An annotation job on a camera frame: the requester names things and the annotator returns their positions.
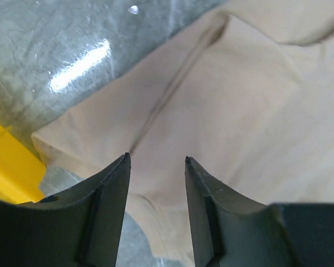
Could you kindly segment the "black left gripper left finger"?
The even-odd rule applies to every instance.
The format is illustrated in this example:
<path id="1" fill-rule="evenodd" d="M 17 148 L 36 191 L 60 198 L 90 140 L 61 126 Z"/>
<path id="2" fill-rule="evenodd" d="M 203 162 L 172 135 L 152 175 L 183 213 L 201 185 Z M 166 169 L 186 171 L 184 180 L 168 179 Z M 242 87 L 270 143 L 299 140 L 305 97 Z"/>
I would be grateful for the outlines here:
<path id="1" fill-rule="evenodd" d="M 33 203 L 0 200 L 0 266 L 115 266 L 131 158 Z"/>

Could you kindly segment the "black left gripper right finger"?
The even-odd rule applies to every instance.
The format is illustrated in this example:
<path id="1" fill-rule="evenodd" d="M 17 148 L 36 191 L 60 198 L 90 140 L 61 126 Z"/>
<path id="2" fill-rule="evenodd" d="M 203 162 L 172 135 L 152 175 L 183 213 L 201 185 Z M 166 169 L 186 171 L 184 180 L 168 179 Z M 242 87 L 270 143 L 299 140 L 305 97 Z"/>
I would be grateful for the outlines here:
<path id="1" fill-rule="evenodd" d="M 196 266 L 334 266 L 334 204 L 263 205 L 185 159 Z"/>

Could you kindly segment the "beige t-shirt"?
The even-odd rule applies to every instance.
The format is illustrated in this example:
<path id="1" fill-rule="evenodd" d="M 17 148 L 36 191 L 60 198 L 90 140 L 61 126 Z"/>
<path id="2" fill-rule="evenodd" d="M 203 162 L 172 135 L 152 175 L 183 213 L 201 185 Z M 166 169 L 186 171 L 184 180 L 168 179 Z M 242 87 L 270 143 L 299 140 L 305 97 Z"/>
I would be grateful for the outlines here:
<path id="1" fill-rule="evenodd" d="M 82 178 L 129 152 L 127 212 L 186 266 L 186 156 L 265 204 L 334 202 L 334 1 L 229 1 L 32 140 Z"/>

